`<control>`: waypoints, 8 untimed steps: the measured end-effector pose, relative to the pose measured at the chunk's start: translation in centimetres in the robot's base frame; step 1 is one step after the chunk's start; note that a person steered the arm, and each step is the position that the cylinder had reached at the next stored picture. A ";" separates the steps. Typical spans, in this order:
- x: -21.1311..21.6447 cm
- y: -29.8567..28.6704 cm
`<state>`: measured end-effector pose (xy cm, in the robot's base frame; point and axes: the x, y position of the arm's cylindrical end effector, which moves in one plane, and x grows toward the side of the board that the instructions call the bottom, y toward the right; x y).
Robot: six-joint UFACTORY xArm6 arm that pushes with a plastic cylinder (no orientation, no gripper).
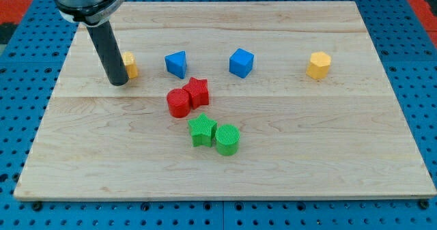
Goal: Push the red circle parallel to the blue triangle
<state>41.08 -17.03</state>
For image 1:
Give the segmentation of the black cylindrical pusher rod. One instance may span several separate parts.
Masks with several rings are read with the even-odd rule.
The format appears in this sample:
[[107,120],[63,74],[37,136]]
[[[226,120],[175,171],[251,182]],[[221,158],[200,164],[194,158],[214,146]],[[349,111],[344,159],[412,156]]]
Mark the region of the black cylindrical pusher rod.
[[110,22],[107,21],[97,27],[88,27],[87,31],[110,84],[114,86],[126,84],[129,79],[128,73]]

